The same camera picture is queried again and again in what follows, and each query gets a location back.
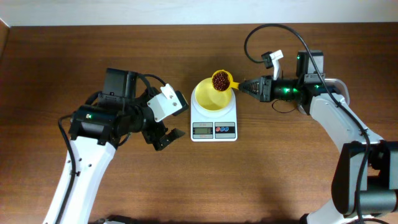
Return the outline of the yellow plastic measuring scoop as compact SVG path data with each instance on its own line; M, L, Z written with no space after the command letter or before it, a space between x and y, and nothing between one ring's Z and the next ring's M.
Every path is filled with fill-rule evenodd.
M239 83L233 80L233 76L226 70L217 70L211 77L211 84L217 91L226 91L229 89L239 89Z

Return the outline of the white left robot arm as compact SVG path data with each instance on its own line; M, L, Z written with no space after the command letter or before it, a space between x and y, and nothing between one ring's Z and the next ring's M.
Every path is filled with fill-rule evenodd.
M169 84L151 86L149 74L107 68L104 87L58 127L67 147L61 178L44 223L88 223L101 179L119 146L133 133L161 151L184 132L169 131L164 118L188 109L180 91Z

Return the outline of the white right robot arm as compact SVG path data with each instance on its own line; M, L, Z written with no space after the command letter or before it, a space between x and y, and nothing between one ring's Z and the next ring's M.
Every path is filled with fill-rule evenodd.
M273 68L273 75L242 82L239 90L260 102L296 102L301 113L324 128L340 153L331 199L300 222L378 222L380 216L396 212L397 142L384 140L353 113L346 85L325 78L322 51L299 51L293 80L279 76L282 57L281 51L263 54L261 62Z

